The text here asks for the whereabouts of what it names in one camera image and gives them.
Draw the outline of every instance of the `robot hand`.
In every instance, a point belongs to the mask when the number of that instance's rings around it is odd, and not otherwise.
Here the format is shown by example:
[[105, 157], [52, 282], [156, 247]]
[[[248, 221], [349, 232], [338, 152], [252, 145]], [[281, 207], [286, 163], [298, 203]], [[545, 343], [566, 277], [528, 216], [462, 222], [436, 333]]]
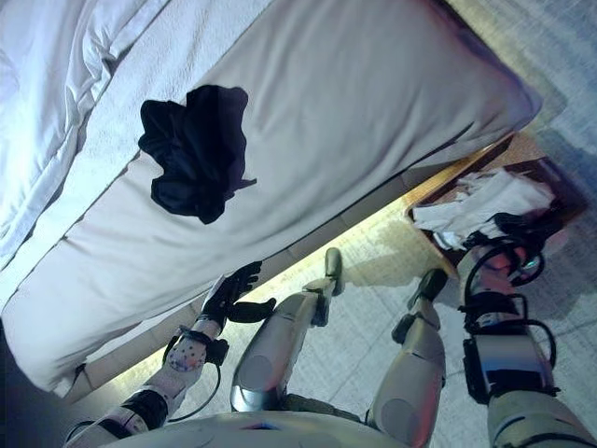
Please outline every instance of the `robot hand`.
[[275, 299], [269, 299], [265, 303], [236, 303], [243, 293], [253, 289], [260, 271], [261, 261], [256, 261], [228, 277], [220, 277], [203, 304], [199, 319], [213, 320], [223, 329], [226, 319], [232, 322], [253, 323], [271, 315], [276, 304]]

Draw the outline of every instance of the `floor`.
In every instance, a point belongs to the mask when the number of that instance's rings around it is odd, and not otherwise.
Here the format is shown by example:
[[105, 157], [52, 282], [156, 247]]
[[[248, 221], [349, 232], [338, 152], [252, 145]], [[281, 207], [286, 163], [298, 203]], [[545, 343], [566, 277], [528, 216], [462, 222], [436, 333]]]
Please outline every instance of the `floor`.
[[[523, 292], [530, 298], [532, 316], [546, 321], [557, 336], [560, 360], [555, 376], [563, 390], [561, 399], [597, 434], [597, 184], [593, 180], [597, 176], [597, 34], [593, 32], [597, 4], [592, 0], [450, 3], [544, 96], [544, 109], [529, 133], [590, 202], [590, 209], [569, 226], [564, 250], [548, 256], [546, 272]], [[290, 389], [362, 414], [398, 350], [389, 332], [418, 278], [438, 261], [392, 205], [334, 244], [343, 251], [346, 288], [332, 304], [328, 327], [309, 332]], [[323, 249], [250, 299], [281, 299], [296, 291], [321, 274], [322, 260]], [[466, 394], [461, 362], [464, 334], [462, 316], [454, 309], [455, 292], [456, 285], [449, 283], [437, 304], [448, 379], [432, 446], [485, 446], [486, 411]], [[224, 337], [234, 341], [223, 369], [225, 380], [203, 414], [228, 409], [233, 366], [256, 328], [229, 325], [225, 329]], [[72, 407], [35, 391], [7, 358], [7, 446], [58, 446], [68, 426], [97, 417], [119, 402], [155, 370], [159, 357], [149, 358]], [[207, 367], [181, 413], [202, 402], [214, 382], [214, 372]]]

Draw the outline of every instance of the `white duvet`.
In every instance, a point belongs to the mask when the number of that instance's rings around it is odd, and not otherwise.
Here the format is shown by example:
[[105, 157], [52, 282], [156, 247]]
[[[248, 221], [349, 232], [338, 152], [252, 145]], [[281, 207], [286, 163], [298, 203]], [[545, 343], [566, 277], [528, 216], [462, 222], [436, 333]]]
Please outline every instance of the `white duvet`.
[[0, 270], [57, 194], [110, 63], [169, 0], [12, 0], [0, 10]]

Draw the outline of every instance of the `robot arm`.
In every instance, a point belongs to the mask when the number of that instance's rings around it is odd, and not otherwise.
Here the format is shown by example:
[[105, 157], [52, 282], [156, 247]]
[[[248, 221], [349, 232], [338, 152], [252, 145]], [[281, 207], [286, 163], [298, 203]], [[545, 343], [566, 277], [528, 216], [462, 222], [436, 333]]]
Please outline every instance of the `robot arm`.
[[256, 282], [260, 264], [252, 263], [229, 277], [220, 277], [208, 293], [193, 327], [181, 328], [168, 344], [161, 369], [131, 397], [81, 431], [66, 446], [91, 448], [162, 427], [180, 407], [187, 390], [197, 383], [206, 362], [217, 366], [219, 378], [219, 365], [226, 357], [228, 343], [217, 337], [226, 320], [258, 322], [271, 314], [275, 304], [274, 299], [262, 304], [235, 304]]

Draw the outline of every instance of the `black cloth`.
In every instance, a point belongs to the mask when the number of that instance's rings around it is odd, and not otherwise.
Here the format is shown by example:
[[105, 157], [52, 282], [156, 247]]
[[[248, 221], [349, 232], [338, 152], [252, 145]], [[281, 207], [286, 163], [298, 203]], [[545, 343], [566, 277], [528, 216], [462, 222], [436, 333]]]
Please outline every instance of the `black cloth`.
[[143, 103], [145, 133], [139, 148], [164, 170], [151, 183], [156, 203], [170, 213], [199, 217], [205, 224], [224, 213], [225, 200], [233, 196], [230, 170], [244, 157], [241, 123], [247, 100], [240, 88], [201, 86], [187, 94], [187, 106], [172, 101]]

